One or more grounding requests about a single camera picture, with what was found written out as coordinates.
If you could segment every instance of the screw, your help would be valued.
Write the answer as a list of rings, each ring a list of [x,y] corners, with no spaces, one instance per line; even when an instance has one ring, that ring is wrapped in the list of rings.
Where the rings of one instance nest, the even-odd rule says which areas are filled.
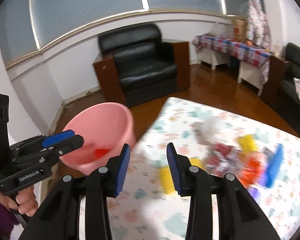
[[[71,176],[70,175],[66,175],[66,176],[64,176],[63,178],[62,178],[62,180],[64,181],[64,182],[69,182],[69,181],[71,181]]]
[[[228,173],[228,174],[226,175],[226,179],[228,179],[228,180],[230,180],[230,181],[233,181],[234,178],[235,178],[235,176],[234,176],[233,174],[231,174],[231,173]]]
[[[198,172],[199,171],[199,168],[197,167],[197,166],[191,166],[190,168],[189,168],[189,171],[191,171],[191,172]]]
[[[108,168],[107,167],[100,167],[98,169],[99,173],[106,173],[108,171]]]

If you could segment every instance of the purple sleeve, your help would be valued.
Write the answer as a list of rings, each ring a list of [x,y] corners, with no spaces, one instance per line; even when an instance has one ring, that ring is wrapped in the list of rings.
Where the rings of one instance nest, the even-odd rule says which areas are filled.
[[[14,225],[18,225],[19,222],[16,219],[16,217],[4,206],[0,204],[0,228],[1,231],[6,235],[10,236],[11,231],[14,227]]]

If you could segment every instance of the red toy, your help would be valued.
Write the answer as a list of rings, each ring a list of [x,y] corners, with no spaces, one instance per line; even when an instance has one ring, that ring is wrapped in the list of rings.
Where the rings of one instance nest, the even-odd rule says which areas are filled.
[[[217,143],[215,146],[215,151],[220,152],[223,157],[227,157],[227,155],[231,152],[232,146],[225,145],[223,143]]]
[[[98,159],[102,158],[103,156],[105,156],[108,152],[110,152],[110,149],[95,149],[94,156],[98,160]]]

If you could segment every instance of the wall molding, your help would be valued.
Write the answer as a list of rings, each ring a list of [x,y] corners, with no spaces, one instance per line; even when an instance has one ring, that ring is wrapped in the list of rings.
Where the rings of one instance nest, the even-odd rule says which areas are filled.
[[[239,16],[226,16],[226,15],[219,15],[215,13],[210,13],[206,11],[197,11],[197,10],[169,10],[169,9],[151,9],[149,11],[143,12],[132,12],[124,15],[119,15],[116,17],[108,17],[104,20],[98,20],[84,26],[81,26],[73,31],[70,31],[66,35],[63,35],[53,42],[49,43],[48,45],[44,46],[43,48],[32,52],[28,55],[23,56],[22,58],[9,63],[6,65],[6,69],[10,69],[15,67],[26,60],[29,60],[35,56],[42,56],[48,55],[44,60],[47,60],[49,57],[52,57],[54,54],[57,54],[63,49],[66,49],[69,46],[74,45],[77,42],[83,41],[84,39],[90,38],[92,36],[98,35],[99,33],[93,32],[96,28],[103,26],[105,24],[109,24],[112,22],[116,22],[119,20],[125,20],[128,18],[135,18],[135,17],[145,17],[150,19],[145,19],[143,22],[160,22],[160,21],[181,21],[181,20],[189,20],[189,21],[205,21],[205,22],[220,22],[223,24],[231,24],[231,19],[238,18],[244,19],[244,17]],[[64,41],[68,41],[69,45],[66,47],[60,46]]]
[[[80,98],[84,98],[85,96],[88,96],[88,95],[93,94],[95,92],[98,92],[100,90],[101,90],[101,87],[100,87],[100,85],[98,85],[94,88],[88,89],[88,90],[83,91],[83,92],[81,92],[81,93],[79,93],[79,94],[77,94],[73,97],[70,97],[66,100],[63,100],[62,104],[64,105],[64,107],[66,107],[66,105],[68,105],[69,103],[72,103],[73,101],[76,101]]]

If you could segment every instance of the black leather sofa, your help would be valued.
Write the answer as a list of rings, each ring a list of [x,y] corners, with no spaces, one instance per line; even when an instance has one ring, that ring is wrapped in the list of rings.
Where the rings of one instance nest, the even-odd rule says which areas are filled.
[[[286,61],[284,78],[278,91],[276,111],[300,136],[300,100],[293,81],[293,77],[300,79],[300,47],[288,43]]]
[[[153,23],[110,30],[98,41],[93,66],[107,101],[130,107],[190,87],[188,42],[163,41]]]

